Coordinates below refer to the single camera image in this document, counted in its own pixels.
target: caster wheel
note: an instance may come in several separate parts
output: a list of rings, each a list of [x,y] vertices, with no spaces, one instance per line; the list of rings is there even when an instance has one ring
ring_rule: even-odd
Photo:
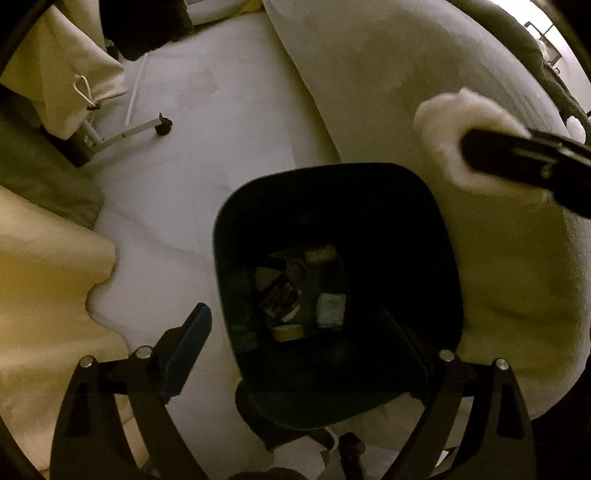
[[[158,116],[160,118],[160,125],[156,125],[154,130],[156,130],[156,134],[159,137],[163,137],[168,135],[170,131],[173,129],[173,122],[171,119],[166,118],[164,115],[160,114]]]

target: pillowcase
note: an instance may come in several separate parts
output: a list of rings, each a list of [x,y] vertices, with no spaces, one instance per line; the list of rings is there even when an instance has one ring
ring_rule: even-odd
[[[589,222],[554,203],[461,191],[423,148],[413,117],[424,100],[468,87],[529,128],[567,135],[556,106],[495,37],[446,0],[264,4],[342,161],[397,163],[433,192],[462,284],[459,356],[481,364],[506,358],[530,416],[545,413],[589,356]],[[421,409],[402,397],[380,408],[352,422],[369,434],[397,419],[379,446],[399,449]]]

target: beige blanket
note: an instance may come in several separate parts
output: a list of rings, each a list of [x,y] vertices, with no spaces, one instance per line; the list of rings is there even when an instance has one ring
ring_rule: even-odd
[[[84,75],[95,103],[122,95],[124,70],[105,49],[98,0],[59,0],[29,31],[0,77],[0,83],[30,99],[46,130],[69,138],[88,114],[74,90]],[[88,96],[83,81],[78,88]]]
[[[109,278],[114,262],[107,239],[0,187],[0,416],[39,470],[49,466],[57,414],[78,360],[127,356],[123,339],[86,313],[88,291]],[[129,403],[120,406],[143,462]]]

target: metal screw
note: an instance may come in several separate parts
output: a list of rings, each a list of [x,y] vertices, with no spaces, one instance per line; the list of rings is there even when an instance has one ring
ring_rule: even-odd
[[[507,360],[505,360],[504,358],[499,358],[496,361],[496,367],[501,370],[509,370],[509,362]]]
[[[456,356],[451,350],[441,350],[441,352],[439,352],[439,358],[444,362],[453,362],[456,359]]]
[[[147,360],[152,356],[152,347],[150,346],[141,346],[135,351],[135,356],[140,360]]]
[[[78,365],[80,365],[82,368],[88,368],[93,363],[95,363],[95,359],[92,358],[90,355],[85,355],[80,359],[80,361],[78,362]]]

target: black trash can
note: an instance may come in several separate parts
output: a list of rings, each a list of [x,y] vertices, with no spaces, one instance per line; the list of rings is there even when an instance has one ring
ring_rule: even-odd
[[[261,258],[333,245],[346,277],[340,331],[277,342],[259,304]],[[463,306],[446,228],[427,186],[394,164],[338,164],[256,179],[214,230],[217,280],[252,404],[290,429],[314,429],[430,390],[429,357],[454,351]]]

